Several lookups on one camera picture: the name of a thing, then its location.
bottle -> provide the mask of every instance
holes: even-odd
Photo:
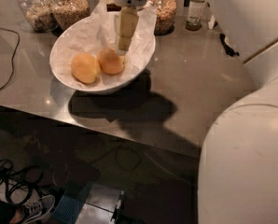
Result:
[[[25,19],[37,32],[49,32],[58,27],[52,13],[55,0],[19,0]]]
[[[88,0],[56,0],[52,11],[59,26],[65,31],[77,21],[90,15],[90,2]]]
[[[188,6],[188,16],[186,29],[197,31],[202,28],[202,14],[205,7],[205,0],[190,0]]]

white bowl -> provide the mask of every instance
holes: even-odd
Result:
[[[69,88],[93,94],[113,93],[128,85],[145,70],[156,47],[154,26],[151,23],[155,21],[150,19],[154,11],[151,9],[138,14],[139,22],[121,73],[110,76],[102,72],[100,78],[90,85],[79,82],[71,73],[70,63],[77,53],[88,52],[97,56],[105,46],[114,47],[118,13],[106,13],[104,7],[97,7],[88,18],[75,23],[55,42],[49,60],[54,76]]]

round bread roll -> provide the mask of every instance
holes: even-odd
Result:
[[[84,84],[91,84],[101,75],[97,60],[88,53],[78,53],[71,62],[73,76]]]
[[[124,56],[118,56],[113,49],[102,49],[97,57],[101,69],[108,75],[115,75],[124,69]]]

glass jar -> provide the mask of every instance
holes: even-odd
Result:
[[[90,15],[90,3],[88,0],[56,0],[52,10],[56,21],[65,31]]]
[[[54,0],[19,0],[26,20],[37,32],[49,32],[58,27],[52,13]]]
[[[148,0],[147,6],[157,7],[155,35],[167,35],[174,29],[176,0]]]

stainless steel table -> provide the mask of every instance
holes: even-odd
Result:
[[[198,157],[215,118],[254,88],[243,65],[225,54],[218,27],[208,30],[204,23],[190,32],[186,16],[177,16],[174,31],[156,37],[147,69],[130,86],[107,96],[74,91],[49,67],[57,34],[35,33],[17,1],[0,0],[0,27],[21,36],[15,76],[0,91],[0,105]],[[94,7],[97,0],[90,1]],[[0,85],[15,43],[16,36],[0,30]]]

